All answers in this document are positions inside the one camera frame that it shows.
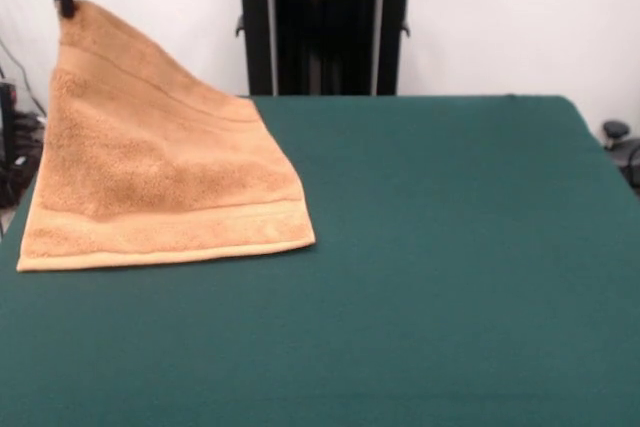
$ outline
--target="towel fold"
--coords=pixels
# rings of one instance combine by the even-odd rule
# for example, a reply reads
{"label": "towel fold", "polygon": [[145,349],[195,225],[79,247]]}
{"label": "towel fold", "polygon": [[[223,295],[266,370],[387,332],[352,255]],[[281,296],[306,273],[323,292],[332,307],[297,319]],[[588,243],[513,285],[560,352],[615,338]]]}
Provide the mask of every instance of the towel fold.
{"label": "towel fold", "polygon": [[302,183],[255,105],[80,1],[61,19],[19,271],[188,262],[315,242]]}

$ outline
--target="green table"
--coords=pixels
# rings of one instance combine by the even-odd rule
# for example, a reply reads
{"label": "green table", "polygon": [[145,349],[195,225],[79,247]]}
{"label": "green table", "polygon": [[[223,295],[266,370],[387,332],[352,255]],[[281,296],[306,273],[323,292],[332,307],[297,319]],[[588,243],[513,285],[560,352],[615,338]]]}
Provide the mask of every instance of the green table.
{"label": "green table", "polygon": [[640,210],[569,102],[258,105],[318,244],[17,274],[23,205],[0,426],[640,425]]}

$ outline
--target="orange towel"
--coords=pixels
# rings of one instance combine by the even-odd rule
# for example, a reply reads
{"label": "orange towel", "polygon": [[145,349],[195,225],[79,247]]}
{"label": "orange towel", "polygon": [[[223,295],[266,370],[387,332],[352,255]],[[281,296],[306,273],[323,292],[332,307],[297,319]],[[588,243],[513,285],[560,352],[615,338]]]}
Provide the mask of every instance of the orange towel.
{"label": "orange towel", "polygon": [[61,20],[19,271],[188,262],[315,242],[255,105],[198,81],[113,14]]}

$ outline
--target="towel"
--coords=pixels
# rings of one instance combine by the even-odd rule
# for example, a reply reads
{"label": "towel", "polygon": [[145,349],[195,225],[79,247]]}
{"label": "towel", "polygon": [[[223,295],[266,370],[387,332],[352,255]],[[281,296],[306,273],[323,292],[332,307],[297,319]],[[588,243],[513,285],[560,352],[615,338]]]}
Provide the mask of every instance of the towel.
{"label": "towel", "polygon": [[107,10],[60,19],[19,271],[190,262],[315,242],[256,106],[197,80]]}

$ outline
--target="black cable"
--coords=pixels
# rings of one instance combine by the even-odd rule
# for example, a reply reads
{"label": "black cable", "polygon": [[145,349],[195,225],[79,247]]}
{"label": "black cable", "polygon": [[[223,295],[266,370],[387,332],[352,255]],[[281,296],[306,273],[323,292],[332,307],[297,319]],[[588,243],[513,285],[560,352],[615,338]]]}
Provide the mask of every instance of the black cable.
{"label": "black cable", "polygon": [[36,105],[36,108],[40,111],[42,116],[46,117],[47,116],[47,111],[44,110],[44,107],[42,107],[42,104],[38,101],[38,99],[36,99],[36,96],[34,95],[33,90],[31,90],[31,84],[29,84],[29,78],[27,77],[27,71],[25,70],[24,66],[20,62],[18,62],[18,59],[16,59],[13,56],[13,54],[7,48],[7,46],[2,41],[1,38],[0,38],[0,47],[2,47],[2,50],[4,50],[4,52],[7,54],[7,57],[9,57],[9,59],[11,59],[11,61],[14,64],[16,64],[16,66],[22,72],[22,79],[24,81],[24,86],[27,88],[27,92],[29,93],[29,97],[31,97],[31,100],[33,100],[33,103]]}

